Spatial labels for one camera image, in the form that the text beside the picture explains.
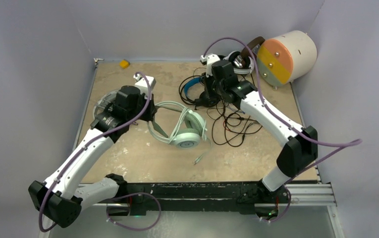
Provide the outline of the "white grey headphones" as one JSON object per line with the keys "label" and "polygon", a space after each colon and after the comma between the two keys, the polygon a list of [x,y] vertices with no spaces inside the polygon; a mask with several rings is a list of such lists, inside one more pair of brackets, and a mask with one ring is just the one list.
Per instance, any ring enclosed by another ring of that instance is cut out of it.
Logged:
{"label": "white grey headphones", "polygon": [[94,105],[93,107],[93,119],[102,112],[109,103],[112,103],[116,99],[116,94],[118,90],[113,90],[111,92],[103,95]]}

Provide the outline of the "mint green headphones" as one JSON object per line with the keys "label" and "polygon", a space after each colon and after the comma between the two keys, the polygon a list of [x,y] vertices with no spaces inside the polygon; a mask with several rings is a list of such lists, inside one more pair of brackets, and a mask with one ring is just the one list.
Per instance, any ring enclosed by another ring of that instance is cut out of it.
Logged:
{"label": "mint green headphones", "polygon": [[201,141],[209,141],[207,122],[199,113],[175,101],[159,102],[155,107],[178,112],[180,115],[171,134],[167,134],[154,120],[147,123],[148,131],[154,139],[180,149],[194,148]]}

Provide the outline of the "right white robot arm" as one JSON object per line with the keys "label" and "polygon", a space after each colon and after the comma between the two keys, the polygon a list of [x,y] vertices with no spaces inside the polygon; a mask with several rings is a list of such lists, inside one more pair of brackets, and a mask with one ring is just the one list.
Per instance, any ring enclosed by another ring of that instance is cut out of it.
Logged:
{"label": "right white robot arm", "polygon": [[259,94],[259,89],[247,80],[240,81],[232,64],[216,55],[201,58],[206,66],[207,88],[227,103],[242,110],[263,126],[279,142],[282,150],[276,166],[261,179],[258,197],[269,202],[277,190],[303,172],[318,156],[317,145],[308,141],[317,138],[317,131],[290,120]]}

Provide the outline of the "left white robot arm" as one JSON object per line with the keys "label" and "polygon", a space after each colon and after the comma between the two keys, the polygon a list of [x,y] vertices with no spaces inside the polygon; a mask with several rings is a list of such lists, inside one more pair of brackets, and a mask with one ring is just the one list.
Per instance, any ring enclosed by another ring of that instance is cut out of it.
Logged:
{"label": "left white robot arm", "polygon": [[106,95],[104,109],[95,116],[82,142],[44,182],[34,181],[28,191],[39,211],[39,228],[48,232],[56,225],[70,226],[81,211],[106,199],[115,203],[131,194],[123,176],[106,175],[101,181],[79,187],[94,163],[138,119],[151,121],[156,109],[152,86],[123,86]]}

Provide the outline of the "white black headphones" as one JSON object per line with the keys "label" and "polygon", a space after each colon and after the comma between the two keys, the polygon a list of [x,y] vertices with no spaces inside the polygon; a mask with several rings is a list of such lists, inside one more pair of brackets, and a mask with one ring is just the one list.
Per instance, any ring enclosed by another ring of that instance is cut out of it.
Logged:
{"label": "white black headphones", "polygon": [[233,71],[238,75],[247,75],[253,72],[254,63],[250,56],[242,57],[239,51],[233,51],[227,56],[227,60],[233,65]]}

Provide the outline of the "black blue headphones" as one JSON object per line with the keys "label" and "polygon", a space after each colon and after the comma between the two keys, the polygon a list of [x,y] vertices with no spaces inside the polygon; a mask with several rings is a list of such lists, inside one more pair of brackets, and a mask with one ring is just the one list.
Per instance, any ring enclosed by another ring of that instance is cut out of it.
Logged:
{"label": "black blue headphones", "polygon": [[192,75],[185,78],[178,87],[178,95],[183,103],[193,106],[211,108],[216,106],[220,97],[207,89],[203,75]]}

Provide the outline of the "brown headphones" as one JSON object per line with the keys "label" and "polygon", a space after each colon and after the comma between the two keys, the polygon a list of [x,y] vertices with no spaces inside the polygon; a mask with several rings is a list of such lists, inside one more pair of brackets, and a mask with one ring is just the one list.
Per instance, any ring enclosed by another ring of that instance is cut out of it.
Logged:
{"label": "brown headphones", "polygon": [[262,36],[258,36],[256,38],[254,38],[253,40],[251,40],[247,46],[244,47],[244,49],[240,52],[240,56],[244,59],[248,56],[250,56],[250,53],[249,53],[249,50],[251,52],[253,52],[253,49],[256,47],[256,46],[261,46],[262,43],[265,41],[265,38],[262,37]]}

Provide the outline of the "small yellow block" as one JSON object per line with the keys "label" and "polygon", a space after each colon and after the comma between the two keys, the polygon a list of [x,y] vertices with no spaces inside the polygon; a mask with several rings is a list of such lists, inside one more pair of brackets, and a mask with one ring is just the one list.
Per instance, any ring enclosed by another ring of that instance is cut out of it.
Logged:
{"label": "small yellow block", "polygon": [[128,67],[130,66],[130,62],[127,61],[127,60],[125,60],[125,59],[123,59],[123,60],[121,60],[121,61],[118,63],[118,65],[119,65],[121,68],[125,69],[125,68],[128,68]]}

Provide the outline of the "round pastel drawer cabinet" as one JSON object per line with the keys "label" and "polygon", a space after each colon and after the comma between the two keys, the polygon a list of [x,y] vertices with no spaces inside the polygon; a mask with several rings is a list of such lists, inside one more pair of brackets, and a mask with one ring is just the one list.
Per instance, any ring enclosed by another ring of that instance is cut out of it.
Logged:
{"label": "round pastel drawer cabinet", "polygon": [[281,87],[308,73],[318,51],[314,41],[299,30],[265,40],[257,53],[260,77],[273,87]]}

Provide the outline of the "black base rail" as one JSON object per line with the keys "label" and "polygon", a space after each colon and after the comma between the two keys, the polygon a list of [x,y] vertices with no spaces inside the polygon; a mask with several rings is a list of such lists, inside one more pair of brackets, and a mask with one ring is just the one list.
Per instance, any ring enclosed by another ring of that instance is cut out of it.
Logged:
{"label": "black base rail", "polygon": [[123,207],[132,216],[148,211],[237,212],[262,219],[274,219],[286,207],[334,206],[330,184],[311,180],[295,181],[274,192],[266,191],[259,181],[227,182],[126,182],[113,198],[102,204]]}

